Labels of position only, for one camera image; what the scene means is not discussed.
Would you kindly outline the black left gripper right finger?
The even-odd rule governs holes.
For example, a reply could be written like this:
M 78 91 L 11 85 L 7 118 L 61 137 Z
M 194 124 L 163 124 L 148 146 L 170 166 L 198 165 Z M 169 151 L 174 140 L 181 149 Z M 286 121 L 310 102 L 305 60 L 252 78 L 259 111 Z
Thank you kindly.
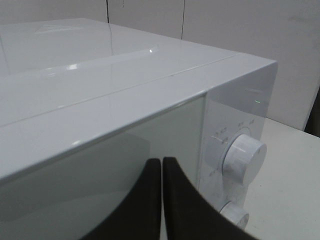
M 162 160 L 162 197 L 169 240 L 251 240 L 215 210 L 189 181 L 174 157 Z

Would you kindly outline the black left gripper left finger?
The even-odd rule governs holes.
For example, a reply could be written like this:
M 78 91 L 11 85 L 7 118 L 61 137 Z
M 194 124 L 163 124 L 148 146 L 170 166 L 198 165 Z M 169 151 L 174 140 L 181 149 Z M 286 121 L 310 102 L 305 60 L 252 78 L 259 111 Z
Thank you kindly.
M 158 240 L 161 232 L 161 161 L 148 159 L 123 201 L 83 240 Z

